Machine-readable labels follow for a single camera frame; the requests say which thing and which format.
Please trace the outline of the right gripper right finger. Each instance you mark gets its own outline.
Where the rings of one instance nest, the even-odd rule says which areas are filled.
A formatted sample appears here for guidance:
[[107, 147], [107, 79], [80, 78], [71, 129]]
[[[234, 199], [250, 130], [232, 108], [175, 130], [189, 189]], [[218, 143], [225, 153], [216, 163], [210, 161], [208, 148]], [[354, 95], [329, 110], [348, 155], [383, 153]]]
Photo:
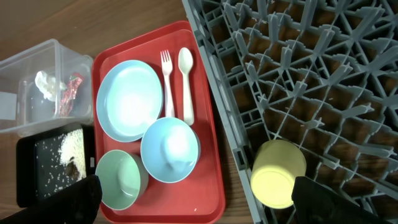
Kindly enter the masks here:
[[299, 224], [388, 224], [308, 177], [295, 178], [292, 200]]

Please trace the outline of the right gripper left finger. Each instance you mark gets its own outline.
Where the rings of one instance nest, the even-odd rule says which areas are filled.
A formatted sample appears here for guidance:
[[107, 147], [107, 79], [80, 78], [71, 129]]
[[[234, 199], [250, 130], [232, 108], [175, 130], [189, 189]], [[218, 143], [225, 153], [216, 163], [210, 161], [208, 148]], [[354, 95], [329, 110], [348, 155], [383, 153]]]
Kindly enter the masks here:
[[3, 218], [1, 224], [93, 223], [102, 196], [99, 177], [90, 175], [36, 205]]

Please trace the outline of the brown food scrap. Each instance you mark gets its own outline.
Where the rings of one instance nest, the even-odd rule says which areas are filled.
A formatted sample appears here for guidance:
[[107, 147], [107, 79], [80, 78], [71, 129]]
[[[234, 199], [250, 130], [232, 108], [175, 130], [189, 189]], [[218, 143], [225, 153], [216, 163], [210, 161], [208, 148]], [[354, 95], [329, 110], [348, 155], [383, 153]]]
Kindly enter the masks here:
[[74, 159], [75, 159], [74, 157], [71, 157], [70, 160], [68, 161], [66, 166], [66, 175], [72, 180], [80, 180], [81, 179], [80, 171], [78, 170]]

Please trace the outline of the green bowl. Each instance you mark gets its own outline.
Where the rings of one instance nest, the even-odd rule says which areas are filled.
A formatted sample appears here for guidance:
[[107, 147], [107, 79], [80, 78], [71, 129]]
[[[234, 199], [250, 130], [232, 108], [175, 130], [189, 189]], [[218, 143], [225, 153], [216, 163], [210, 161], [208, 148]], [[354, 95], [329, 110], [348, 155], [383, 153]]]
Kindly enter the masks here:
[[102, 202], [110, 209], [125, 210], [144, 194], [149, 173], [136, 154], [114, 149], [99, 160], [95, 175], [99, 177]]

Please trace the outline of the yellow cup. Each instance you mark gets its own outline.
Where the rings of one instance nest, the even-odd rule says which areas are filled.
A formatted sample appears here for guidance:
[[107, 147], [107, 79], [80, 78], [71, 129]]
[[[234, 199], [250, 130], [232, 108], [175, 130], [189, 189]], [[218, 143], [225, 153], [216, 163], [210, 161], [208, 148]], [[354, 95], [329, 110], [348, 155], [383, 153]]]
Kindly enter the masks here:
[[270, 140], [257, 151], [250, 186], [263, 205], [284, 209], [294, 204], [295, 179], [304, 176], [307, 162], [301, 150], [285, 140]]

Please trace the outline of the white rice pile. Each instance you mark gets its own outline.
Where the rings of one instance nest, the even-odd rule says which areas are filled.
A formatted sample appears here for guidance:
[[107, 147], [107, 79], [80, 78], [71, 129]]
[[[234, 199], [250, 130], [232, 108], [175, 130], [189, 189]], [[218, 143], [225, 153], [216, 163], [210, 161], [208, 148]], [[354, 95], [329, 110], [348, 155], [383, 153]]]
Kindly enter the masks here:
[[63, 136], [60, 148], [59, 161], [61, 165], [67, 166], [71, 157], [74, 157], [75, 164], [80, 171], [81, 179], [86, 177], [85, 148], [83, 130], [76, 129]]

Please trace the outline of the red snack wrapper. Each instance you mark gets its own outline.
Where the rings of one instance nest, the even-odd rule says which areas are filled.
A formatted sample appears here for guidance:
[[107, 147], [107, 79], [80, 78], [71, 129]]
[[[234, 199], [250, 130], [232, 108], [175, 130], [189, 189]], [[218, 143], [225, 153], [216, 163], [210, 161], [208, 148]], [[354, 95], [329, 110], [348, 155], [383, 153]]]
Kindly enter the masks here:
[[60, 116], [69, 116], [73, 109], [73, 102], [76, 98], [78, 88], [83, 83], [83, 80], [83, 76], [77, 72], [74, 72], [70, 76], [67, 89], [63, 92], [63, 96], [60, 101]]

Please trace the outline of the light blue bowl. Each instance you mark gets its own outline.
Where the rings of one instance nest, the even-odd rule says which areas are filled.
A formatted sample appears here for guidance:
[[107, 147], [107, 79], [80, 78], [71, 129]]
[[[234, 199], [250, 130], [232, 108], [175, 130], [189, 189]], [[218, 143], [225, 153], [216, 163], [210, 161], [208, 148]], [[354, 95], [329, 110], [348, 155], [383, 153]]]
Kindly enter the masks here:
[[178, 118], [155, 121], [141, 141], [141, 159], [156, 180], [173, 184], [186, 179], [201, 154], [200, 140], [194, 130]]

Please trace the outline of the light blue plate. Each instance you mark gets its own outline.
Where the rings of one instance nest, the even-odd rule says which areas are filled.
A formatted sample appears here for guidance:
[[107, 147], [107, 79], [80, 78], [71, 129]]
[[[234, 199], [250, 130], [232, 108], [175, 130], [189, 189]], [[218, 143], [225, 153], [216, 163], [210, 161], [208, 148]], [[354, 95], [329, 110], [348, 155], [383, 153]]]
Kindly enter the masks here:
[[96, 97], [96, 115], [111, 139], [133, 142], [159, 118], [163, 101], [155, 70], [143, 61], [127, 60], [103, 78]]

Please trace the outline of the white tissue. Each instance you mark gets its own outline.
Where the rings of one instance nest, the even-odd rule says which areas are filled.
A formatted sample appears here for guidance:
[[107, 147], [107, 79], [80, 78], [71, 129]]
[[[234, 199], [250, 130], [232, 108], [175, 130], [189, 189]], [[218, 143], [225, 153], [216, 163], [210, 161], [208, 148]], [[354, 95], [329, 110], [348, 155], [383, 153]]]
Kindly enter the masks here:
[[56, 77], [53, 75], [48, 75], [45, 71], [39, 71], [35, 76], [36, 87], [43, 94], [44, 98], [51, 102], [56, 101], [56, 96], [57, 96], [56, 82], [57, 82]]

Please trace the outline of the white plastic fork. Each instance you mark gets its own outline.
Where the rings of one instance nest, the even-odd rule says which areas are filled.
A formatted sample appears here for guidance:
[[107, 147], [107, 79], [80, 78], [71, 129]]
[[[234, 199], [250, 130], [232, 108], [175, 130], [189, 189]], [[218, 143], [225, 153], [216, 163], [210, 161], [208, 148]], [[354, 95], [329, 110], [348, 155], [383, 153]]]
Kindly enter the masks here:
[[174, 117], [175, 110], [174, 110], [174, 103], [173, 103], [171, 84], [170, 84], [170, 75], [173, 71], [173, 63], [168, 50], [161, 51], [160, 56], [161, 56], [162, 73], [164, 76], [164, 85], [165, 85], [165, 116]]

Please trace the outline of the white plastic spoon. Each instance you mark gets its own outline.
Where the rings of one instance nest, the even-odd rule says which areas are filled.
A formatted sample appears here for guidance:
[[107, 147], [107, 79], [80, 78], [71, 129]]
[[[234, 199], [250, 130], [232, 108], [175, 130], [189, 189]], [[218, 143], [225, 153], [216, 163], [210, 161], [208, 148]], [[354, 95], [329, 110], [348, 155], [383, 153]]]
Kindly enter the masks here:
[[183, 78], [183, 120], [191, 126], [195, 120], [189, 81], [189, 74], [193, 67], [193, 56], [186, 47], [182, 47], [178, 53], [178, 67]]

